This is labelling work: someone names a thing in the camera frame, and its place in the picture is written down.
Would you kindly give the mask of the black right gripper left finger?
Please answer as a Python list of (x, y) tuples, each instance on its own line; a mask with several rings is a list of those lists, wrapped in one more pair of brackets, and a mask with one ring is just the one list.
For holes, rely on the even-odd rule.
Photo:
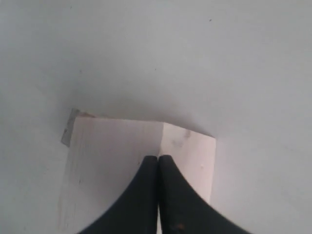
[(157, 232), (156, 156), (144, 157), (133, 180), (116, 202), (82, 234), (155, 234)]

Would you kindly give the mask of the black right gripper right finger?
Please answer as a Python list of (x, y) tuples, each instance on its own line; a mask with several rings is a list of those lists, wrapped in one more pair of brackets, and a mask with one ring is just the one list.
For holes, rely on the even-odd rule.
[(238, 234), (240, 227), (209, 206), (171, 156), (158, 159), (158, 197), (164, 234)]

